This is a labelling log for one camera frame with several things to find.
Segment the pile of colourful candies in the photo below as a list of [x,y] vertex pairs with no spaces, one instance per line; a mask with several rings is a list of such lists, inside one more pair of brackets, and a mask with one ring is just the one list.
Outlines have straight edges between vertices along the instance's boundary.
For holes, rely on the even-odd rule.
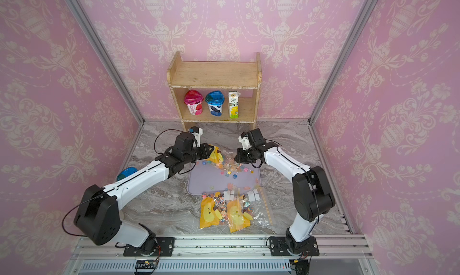
[[251,166],[236,163],[234,161],[230,162],[223,162],[223,163],[214,163],[210,160],[202,161],[201,163],[203,166],[213,167],[214,169],[218,170],[222,176],[230,177],[236,179],[240,173],[244,175],[256,175],[256,171]]

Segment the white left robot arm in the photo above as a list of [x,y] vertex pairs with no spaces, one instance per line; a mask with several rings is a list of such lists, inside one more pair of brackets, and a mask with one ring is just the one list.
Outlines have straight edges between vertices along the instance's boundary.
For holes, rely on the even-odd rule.
[[173,146],[139,171],[104,187],[88,187],[77,208],[74,225],[97,246],[121,243],[144,256],[156,253],[159,244],[155,233],[143,224],[122,220],[120,211],[153,185],[180,173],[185,165],[209,159],[215,148],[202,143],[201,134],[182,132]]

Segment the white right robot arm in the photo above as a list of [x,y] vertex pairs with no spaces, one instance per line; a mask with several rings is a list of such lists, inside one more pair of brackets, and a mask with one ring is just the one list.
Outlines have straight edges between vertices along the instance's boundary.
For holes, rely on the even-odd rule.
[[321,218],[335,206],[335,197],[324,169],[310,167],[286,154],[280,144],[263,137],[260,129],[242,133],[235,161],[242,164],[267,164],[292,184],[293,202],[297,211],[286,231],[289,250],[298,254],[316,244],[311,235]]

